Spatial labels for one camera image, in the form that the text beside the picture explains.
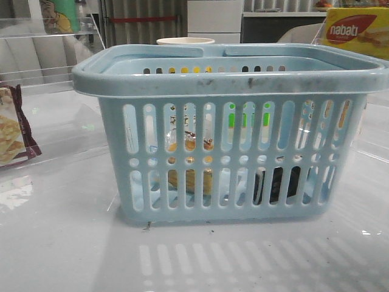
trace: snack package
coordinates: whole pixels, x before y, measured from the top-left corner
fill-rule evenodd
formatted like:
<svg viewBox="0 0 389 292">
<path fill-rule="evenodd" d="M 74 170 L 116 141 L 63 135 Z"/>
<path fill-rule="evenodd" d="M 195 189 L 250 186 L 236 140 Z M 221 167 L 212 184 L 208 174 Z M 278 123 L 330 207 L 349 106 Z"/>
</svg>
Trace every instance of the snack package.
<svg viewBox="0 0 389 292">
<path fill-rule="evenodd" d="M 389 9 L 329 9 L 322 44 L 389 60 Z"/>
<path fill-rule="evenodd" d="M 21 163 L 41 154 L 21 107 L 19 85 L 0 88 L 0 167 Z"/>
</svg>

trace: white table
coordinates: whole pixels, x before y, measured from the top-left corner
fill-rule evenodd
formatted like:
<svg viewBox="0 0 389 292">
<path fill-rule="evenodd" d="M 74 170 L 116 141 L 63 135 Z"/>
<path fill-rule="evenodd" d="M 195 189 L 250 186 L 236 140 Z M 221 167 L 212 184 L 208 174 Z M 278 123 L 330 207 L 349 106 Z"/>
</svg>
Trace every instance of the white table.
<svg viewBox="0 0 389 292">
<path fill-rule="evenodd" d="M 121 213 L 93 97 L 24 109 L 43 155 L 0 170 L 0 291 L 389 291 L 389 108 L 368 106 L 321 217 L 150 229 Z"/>
</svg>

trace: glass shelf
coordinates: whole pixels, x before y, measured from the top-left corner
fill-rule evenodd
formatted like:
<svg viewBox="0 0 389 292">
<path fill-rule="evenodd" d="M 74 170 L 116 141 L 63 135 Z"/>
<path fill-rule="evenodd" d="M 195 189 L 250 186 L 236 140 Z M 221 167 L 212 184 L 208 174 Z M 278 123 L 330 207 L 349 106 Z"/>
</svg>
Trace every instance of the glass shelf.
<svg viewBox="0 0 389 292">
<path fill-rule="evenodd" d="M 94 20 L 91 17 L 77 18 L 80 29 L 71 33 L 63 33 L 59 30 L 46 31 L 45 19 L 32 18 L 3 18 L 0 19 L 1 38 L 25 38 L 25 37 L 48 37 L 52 35 L 87 35 L 95 32 Z"/>
<path fill-rule="evenodd" d="M 79 30 L 48 32 L 44 19 L 0 19 L 0 86 L 21 85 L 23 94 L 72 89 L 74 65 L 103 50 L 92 17 L 77 18 Z"/>
</svg>

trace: yellow box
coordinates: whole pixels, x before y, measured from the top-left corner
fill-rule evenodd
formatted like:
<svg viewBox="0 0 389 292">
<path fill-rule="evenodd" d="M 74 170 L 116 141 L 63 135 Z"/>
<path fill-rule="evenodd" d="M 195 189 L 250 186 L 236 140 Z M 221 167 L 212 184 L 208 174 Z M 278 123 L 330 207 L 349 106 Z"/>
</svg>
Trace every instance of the yellow box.
<svg viewBox="0 0 389 292">
<path fill-rule="evenodd" d="M 389 9 L 333 8 L 327 11 L 322 44 L 389 60 Z"/>
</svg>

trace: light blue basket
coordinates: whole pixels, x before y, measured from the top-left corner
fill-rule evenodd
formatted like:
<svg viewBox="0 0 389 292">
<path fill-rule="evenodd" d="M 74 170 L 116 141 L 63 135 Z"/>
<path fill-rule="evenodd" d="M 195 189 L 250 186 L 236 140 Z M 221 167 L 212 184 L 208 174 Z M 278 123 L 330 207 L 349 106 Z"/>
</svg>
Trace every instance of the light blue basket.
<svg viewBox="0 0 389 292">
<path fill-rule="evenodd" d="M 303 44 L 124 45 L 73 75 L 99 98 L 127 216 L 176 221 L 324 212 L 388 67 Z"/>
</svg>

